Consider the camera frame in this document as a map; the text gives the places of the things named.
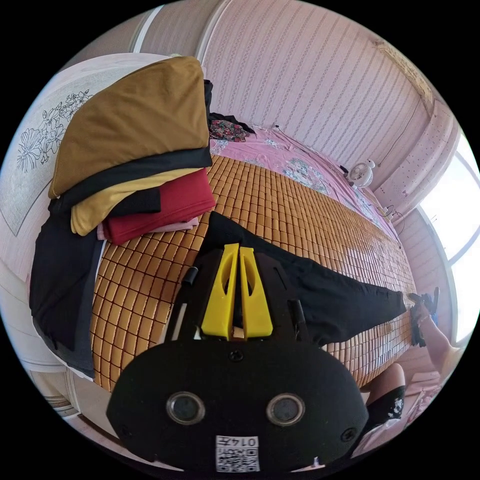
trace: bamboo mat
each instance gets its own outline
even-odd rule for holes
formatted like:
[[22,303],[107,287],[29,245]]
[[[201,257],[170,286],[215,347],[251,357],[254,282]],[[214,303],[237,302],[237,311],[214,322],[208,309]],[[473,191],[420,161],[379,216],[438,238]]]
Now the bamboo mat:
[[[359,281],[402,291],[405,304],[411,304],[405,294],[415,292],[415,284],[403,249],[368,220],[279,173],[226,157],[212,159],[208,178],[217,212],[296,255]],[[105,246],[90,331],[94,381],[109,392],[121,370],[159,342],[208,218],[204,214],[200,224],[186,232],[150,233],[122,246]],[[407,312],[326,350],[361,387],[410,343]]]

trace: window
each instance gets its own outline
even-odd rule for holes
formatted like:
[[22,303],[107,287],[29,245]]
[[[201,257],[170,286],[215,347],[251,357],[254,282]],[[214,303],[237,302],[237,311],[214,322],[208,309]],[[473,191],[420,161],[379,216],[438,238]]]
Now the window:
[[453,277],[457,299],[458,343],[475,328],[480,312],[480,172],[462,134],[451,164],[435,188],[420,203],[443,246],[445,268]]

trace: person's leg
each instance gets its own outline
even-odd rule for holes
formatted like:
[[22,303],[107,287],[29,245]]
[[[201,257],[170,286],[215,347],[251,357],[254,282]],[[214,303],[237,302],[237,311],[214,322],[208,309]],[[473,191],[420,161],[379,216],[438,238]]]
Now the person's leg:
[[398,363],[390,365],[369,384],[366,401],[368,422],[363,435],[390,419],[402,416],[405,397],[405,374]]

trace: screw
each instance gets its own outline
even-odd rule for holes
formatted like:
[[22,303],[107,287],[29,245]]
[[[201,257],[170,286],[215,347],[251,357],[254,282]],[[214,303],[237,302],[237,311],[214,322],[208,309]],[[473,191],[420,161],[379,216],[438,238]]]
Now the screw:
[[232,362],[241,362],[244,359],[244,354],[240,350],[232,350],[228,354],[228,358]]
[[354,427],[347,428],[340,436],[342,442],[350,442],[357,434],[357,429]]

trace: mustard yellow cloth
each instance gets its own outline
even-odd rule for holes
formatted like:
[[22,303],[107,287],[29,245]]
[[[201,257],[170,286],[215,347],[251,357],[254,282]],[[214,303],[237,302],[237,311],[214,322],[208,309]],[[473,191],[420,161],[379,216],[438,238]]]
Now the mustard yellow cloth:
[[73,115],[48,196],[132,160],[208,146],[200,62],[191,56],[161,60],[98,92]]
[[72,207],[70,217],[71,231],[84,237],[107,218],[107,215],[115,205],[132,193],[159,187],[166,182],[191,174],[197,170],[201,169],[181,168],[179,170],[170,170],[105,188]]

